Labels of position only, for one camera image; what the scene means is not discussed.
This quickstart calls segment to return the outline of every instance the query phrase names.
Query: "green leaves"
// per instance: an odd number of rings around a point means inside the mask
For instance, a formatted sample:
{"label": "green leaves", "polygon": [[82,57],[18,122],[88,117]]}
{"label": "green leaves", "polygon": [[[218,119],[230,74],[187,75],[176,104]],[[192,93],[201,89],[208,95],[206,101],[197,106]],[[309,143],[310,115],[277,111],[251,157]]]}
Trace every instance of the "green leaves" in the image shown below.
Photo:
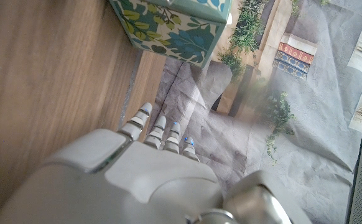
{"label": "green leaves", "polygon": [[124,10],[123,15],[126,16],[130,20],[139,19],[139,13],[136,11]]}
{"label": "green leaves", "polygon": [[130,34],[134,33],[134,28],[129,22],[126,22],[126,27]]}
{"label": "green leaves", "polygon": [[152,32],[152,31],[147,31],[146,34],[149,36],[149,37],[152,37],[152,38],[158,38],[158,37],[161,37],[162,35],[161,34],[158,34],[156,32]]}
{"label": "green leaves", "polygon": [[167,26],[167,28],[169,28],[170,30],[172,30],[172,29],[174,29],[174,23],[173,22],[170,22],[170,21],[167,21],[166,22],[166,26]]}
{"label": "green leaves", "polygon": [[268,91],[267,100],[264,104],[256,108],[261,113],[261,119],[264,122],[270,123],[273,127],[272,134],[266,139],[267,154],[275,163],[272,153],[276,151],[275,137],[281,133],[294,135],[294,131],[286,127],[288,120],[295,119],[294,114],[290,112],[290,106],[286,101],[287,93],[283,91]]}
{"label": "green leaves", "polygon": [[144,22],[136,22],[134,23],[134,25],[140,29],[148,29],[149,28],[149,24],[146,24]]}
{"label": "green leaves", "polygon": [[146,38],[146,35],[144,33],[142,33],[142,32],[136,32],[136,36],[140,40],[144,40]]}
{"label": "green leaves", "polygon": [[148,4],[148,11],[151,13],[157,12],[156,6],[154,4]]}
{"label": "green leaves", "polygon": [[154,16],[154,21],[160,25],[164,24],[164,20],[160,16]]}
{"label": "green leaves", "polygon": [[159,42],[160,42],[161,44],[163,44],[163,45],[170,45],[170,42],[167,41],[167,40],[159,39],[159,40],[157,40],[157,41],[159,41]]}
{"label": "green leaves", "polygon": [[231,49],[235,47],[241,52],[252,52],[258,48],[256,36],[264,32],[261,24],[261,8],[267,0],[244,1],[239,9],[239,19],[230,37]]}
{"label": "green leaves", "polygon": [[228,50],[226,53],[218,53],[221,62],[230,67],[232,72],[231,82],[235,83],[239,80],[244,72],[245,66],[242,64],[242,58]]}
{"label": "green leaves", "polygon": [[181,19],[179,18],[179,16],[177,15],[172,15],[170,16],[170,18],[173,19],[173,22],[176,23],[176,24],[181,24]]}

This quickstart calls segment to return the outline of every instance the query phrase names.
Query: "tissue box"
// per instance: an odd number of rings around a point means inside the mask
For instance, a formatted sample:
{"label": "tissue box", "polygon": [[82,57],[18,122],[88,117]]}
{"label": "tissue box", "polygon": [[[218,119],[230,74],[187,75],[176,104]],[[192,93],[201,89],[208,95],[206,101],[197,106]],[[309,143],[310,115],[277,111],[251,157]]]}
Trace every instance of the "tissue box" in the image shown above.
{"label": "tissue box", "polygon": [[133,46],[204,67],[231,0],[110,0]]}

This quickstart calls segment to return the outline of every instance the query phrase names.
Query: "wooden table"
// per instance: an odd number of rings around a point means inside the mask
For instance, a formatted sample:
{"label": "wooden table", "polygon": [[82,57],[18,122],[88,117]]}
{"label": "wooden table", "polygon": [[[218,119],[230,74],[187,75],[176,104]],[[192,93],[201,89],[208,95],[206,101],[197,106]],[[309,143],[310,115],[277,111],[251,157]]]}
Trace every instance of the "wooden table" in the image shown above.
{"label": "wooden table", "polygon": [[107,1],[0,1],[0,207],[48,155],[153,103],[164,62]]}

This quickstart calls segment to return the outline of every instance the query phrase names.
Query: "green leaf pattern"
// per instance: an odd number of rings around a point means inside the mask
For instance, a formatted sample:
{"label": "green leaf pattern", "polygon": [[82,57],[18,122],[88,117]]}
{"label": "green leaf pattern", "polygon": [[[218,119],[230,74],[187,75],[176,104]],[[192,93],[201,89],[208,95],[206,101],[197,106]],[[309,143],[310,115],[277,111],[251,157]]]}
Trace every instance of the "green leaf pattern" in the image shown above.
{"label": "green leaf pattern", "polygon": [[220,26],[141,0],[112,1],[134,46],[199,67],[209,56]]}

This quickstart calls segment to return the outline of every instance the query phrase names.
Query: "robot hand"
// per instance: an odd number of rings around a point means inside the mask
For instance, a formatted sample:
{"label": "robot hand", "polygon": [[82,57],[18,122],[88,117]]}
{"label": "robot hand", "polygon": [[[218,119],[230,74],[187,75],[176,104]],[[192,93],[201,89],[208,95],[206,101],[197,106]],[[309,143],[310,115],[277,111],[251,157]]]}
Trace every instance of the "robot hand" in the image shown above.
{"label": "robot hand", "polygon": [[[150,103],[145,103],[137,113],[118,131],[119,133],[125,134],[132,140],[136,141],[139,138],[139,135],[144,128],[144,125],[148,119],[148,116],[151,114],[152,105]],[[164,128],[166,125],[165,116],[160,116],[154,125],[151,133],[147,135],[144,140],[144,144],[153,147],[154,149],[159,149]],[[174,152],[180,154],[179,142],[180,142],[180,125],[177,122],[172,124],[170,128],[169,135],[165,140],[165,144],[163,150]],[[182,150],[182,155],[193,159],[194,161],[198,161],[199,159],[195,154],[195,148],[193,146],[193,139],[191,137],[187,137],[184,139],[184,145]]]}
{"label": "robot hand", "polygon": [[1,209],[0,223],[310,223],[260,171],[223,198],[192,138],[180,155],[178,123],[163,150],[163,116],[137,141],[151,111],[146,103],[118,132],[97,129],[51,155]]}

